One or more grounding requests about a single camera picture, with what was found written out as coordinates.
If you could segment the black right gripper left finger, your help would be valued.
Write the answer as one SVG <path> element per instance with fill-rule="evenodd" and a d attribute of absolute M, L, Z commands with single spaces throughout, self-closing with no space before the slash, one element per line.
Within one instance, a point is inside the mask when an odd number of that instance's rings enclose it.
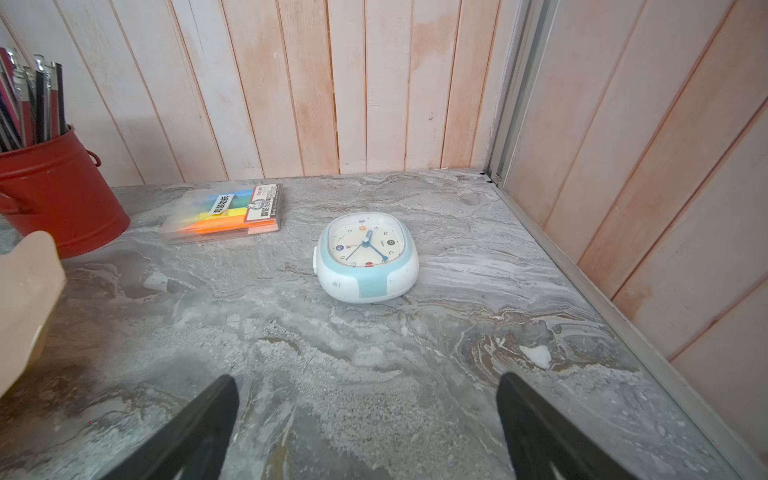
<path fill-rule="evenodd" d="M 235 379 L 222 375 L 105 479 L 217 479 L 239 408 Z"/>

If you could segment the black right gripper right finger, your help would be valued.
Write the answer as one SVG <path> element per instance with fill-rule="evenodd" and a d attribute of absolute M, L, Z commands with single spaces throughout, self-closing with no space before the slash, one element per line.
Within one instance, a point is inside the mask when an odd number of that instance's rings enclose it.
<path fill-rule="evenodd" d="M 496 404 L 518 479 L 633 479 L 519 375 L 501 376 Z"/>

